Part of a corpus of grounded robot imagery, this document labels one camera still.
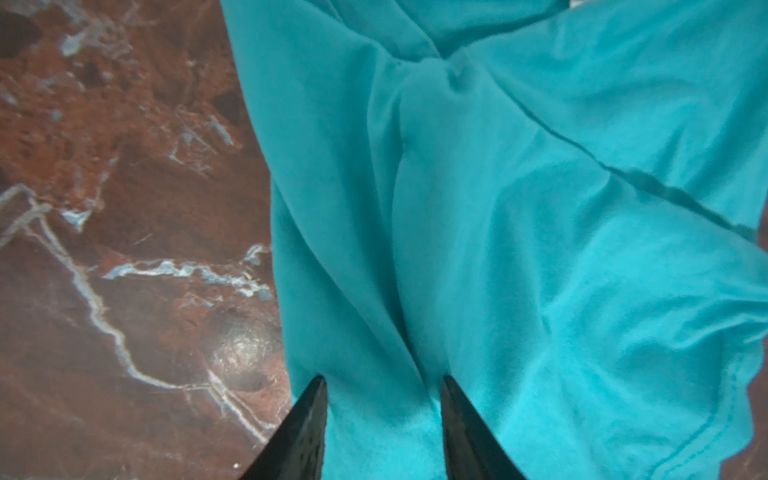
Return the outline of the teal printed t-shirt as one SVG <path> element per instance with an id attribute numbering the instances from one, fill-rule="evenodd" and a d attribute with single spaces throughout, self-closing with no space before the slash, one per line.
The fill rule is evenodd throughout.
<path id="1" fill-rule="evenodd" d="M 763 1 L 226 1 L 326 479 L 716 479 L 767 334 Z"/>

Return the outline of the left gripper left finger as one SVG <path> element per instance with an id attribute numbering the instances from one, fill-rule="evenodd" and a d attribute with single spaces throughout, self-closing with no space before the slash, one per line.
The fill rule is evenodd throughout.
<path id="1" fill-rule="evenodd" d="M 327 385 L 318 375 L 307 385 L 241 479 L 321 479 L 327 414 Z"/>

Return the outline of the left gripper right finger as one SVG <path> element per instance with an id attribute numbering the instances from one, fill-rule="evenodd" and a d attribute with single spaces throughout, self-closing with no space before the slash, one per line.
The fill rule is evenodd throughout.
<path id="1" fill-rule="evenodd" d="M 440 400 L 449 480 L 525 480 L 457 381 L 449 375 L 443 377 Z"/>

